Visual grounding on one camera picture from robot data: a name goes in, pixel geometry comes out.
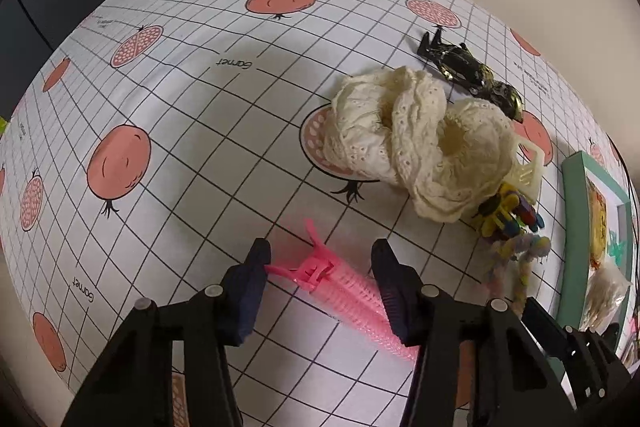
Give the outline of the cotton swabs plastic bag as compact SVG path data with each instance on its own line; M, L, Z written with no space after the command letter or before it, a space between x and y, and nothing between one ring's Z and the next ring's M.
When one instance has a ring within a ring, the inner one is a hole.
M580 329L603 334L626 298L630 282L615 261L606 257L590 275Z

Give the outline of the green plastic dragonfly toy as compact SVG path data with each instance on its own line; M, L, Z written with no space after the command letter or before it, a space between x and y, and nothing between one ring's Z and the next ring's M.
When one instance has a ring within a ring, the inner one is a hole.
M608 231L608 243L606 244L606 252L615 261L615 264L619 268L623 266L626 249L627 243L625 241L620 241L615 231Z

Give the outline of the yellow rice cracker packet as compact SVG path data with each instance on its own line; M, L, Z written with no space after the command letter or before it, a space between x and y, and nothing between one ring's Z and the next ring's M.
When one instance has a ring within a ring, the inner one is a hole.
M608 240L608 218L604 196L590 179L587 180L590 219L590 265L597 270L602 265Z

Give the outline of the pink hair clip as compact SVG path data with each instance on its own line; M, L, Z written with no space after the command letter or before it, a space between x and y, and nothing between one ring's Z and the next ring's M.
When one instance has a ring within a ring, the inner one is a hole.
M414 363L418 347L406 347L393 333L378 285L362 275L320 239L314 221L305 220L312 251L295 269L267 265L268 274L295 283L342 323L365 335L379 348Z

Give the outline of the cream lace scrunchie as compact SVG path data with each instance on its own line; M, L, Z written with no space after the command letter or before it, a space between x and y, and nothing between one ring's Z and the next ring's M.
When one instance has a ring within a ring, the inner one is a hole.
M449 103L429 72L408 67L344 78L323 129L331 165L404 188L416 214L436 222L495 195L516 163L512 124L497 106Z

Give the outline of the black gold robot toy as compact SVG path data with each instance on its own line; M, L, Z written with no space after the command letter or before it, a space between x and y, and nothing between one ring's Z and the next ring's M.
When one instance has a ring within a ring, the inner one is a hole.
M433 35L427 31L416 51L422 60L435 65L449 81L498 106L506 117L523 122L523 101L515 88L495 78L494 72L477 60L464 42L451 44L442 41L442 26Z

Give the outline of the cream square hair claw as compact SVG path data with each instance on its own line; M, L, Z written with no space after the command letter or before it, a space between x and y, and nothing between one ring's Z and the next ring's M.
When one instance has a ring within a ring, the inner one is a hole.
M529 202L537 202L544 173L544 151L519 134L514 135L514 163L503 181L521 192Z

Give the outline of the teal shallow cardboard tray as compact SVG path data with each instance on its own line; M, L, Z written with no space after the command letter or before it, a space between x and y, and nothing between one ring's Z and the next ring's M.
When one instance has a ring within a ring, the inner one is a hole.
M555 320L562 327L599 334L620 325L614 352L622 355L637 346L634 190L621 187L582 150L562 162L562 173L564 269Z

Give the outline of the pomegranate print grid bedsheet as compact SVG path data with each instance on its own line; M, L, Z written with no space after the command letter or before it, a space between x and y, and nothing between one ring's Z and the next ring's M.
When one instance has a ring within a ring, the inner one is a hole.
M4 262L32 339L23 386L57 426L134 303L178 303L218 282L257 237L279 265L308 251L304 222L367 271L383 237L424 282L482 303L488 251L469 222L420 218L409 196L321 164L319 124L343 78L420 68L442 26L521 95L547 153L537 210L550 237L530 293L562 278L563 161L588 153L620 183L589 107L515 30L472 0L105 0L35 75L1 140Z

